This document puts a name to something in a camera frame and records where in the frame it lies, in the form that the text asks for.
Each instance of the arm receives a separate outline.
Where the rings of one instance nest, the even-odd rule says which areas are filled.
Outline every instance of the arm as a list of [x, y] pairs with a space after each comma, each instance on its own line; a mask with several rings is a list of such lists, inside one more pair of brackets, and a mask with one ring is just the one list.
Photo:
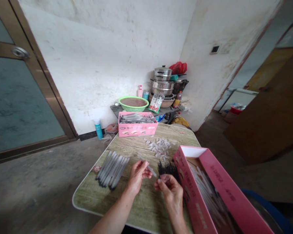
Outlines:
[[188, 229], [183, 218], [183, 188], [177, 180], [168, 174], [163, 174], [154, 184], [156, 191], [162, 191], [165, 199], [166, 210], [173, 233], [188, 234]]
[[140, 191], [142, 179], [151, 178], [152, 173], [147, 169], [149, 163], [136, 162], [130, 173], [126, 189], [115, 204], [100, 219], [89, 234], [121, 233], [129, 216], [133, 201]]

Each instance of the pink bottle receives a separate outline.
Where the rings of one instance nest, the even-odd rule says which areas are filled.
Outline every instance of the pink bottle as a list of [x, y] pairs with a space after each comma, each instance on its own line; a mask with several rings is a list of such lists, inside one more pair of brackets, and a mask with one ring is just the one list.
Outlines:
[[142, 85], [138, 85], [139, 86], [139, 89], [138, 89], [138, 97], [142, 97], [143, 95], [143, 90], [142, 90]]

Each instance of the gray pen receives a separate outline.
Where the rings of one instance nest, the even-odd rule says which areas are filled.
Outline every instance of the gray pen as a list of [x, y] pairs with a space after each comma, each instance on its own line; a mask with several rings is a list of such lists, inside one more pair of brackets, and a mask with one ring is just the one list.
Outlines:
[[[139, 157], [140, 160], [144, 163], [144, 160], [143, 160], [139, 155], [138, 155], [138, 157]], [[152, 172], [152, 174], [153, 174], [155, 177], [157, 177], [156, 173], [152, 170], [152, 168], [150, 167], [150, 165], [148, 165], [147, 168], [150, 170], [150, 172]]]

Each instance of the red bucket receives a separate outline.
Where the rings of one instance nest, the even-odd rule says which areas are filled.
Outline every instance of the red bucket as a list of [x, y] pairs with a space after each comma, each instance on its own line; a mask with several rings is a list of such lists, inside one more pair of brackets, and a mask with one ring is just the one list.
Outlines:
[[242, 110], [238, 110], [238, 109], [235, 109], [234, 107], [231, 107], [230, 112], [233, 114], [239, 115], [241, 114]]

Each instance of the plastic bottle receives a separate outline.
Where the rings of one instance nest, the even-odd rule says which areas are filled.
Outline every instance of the plastic bottle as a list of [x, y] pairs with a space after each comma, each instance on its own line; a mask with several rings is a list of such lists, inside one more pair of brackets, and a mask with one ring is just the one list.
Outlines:
[[181, 100], [181, 92], [182, 91], [179, 91], [179, 93], [176, 95], [175, 101], [173, 103], [173, 108], [178, 108], [180, 100]]
[[94, 126], [95, 126], [95, 130], [97, 132], [97, 136], [98, 139], [101, 140], [103, 138], [103, 134], [102, 134], [102, 129], [101, 129], [101, 125], [100, 125], [100, 119], [94, 119]]
[[149, 91], [148, 90], [143, 90], [143, 96], [142, 96], [145, 100], [149, 99]]
[[138, 97], [142, 97], [142, 94], [143, 94], [143, 90], [142, 90], [142, 85], [138, 85], [139, 86], [139, 89], [138, 89]]

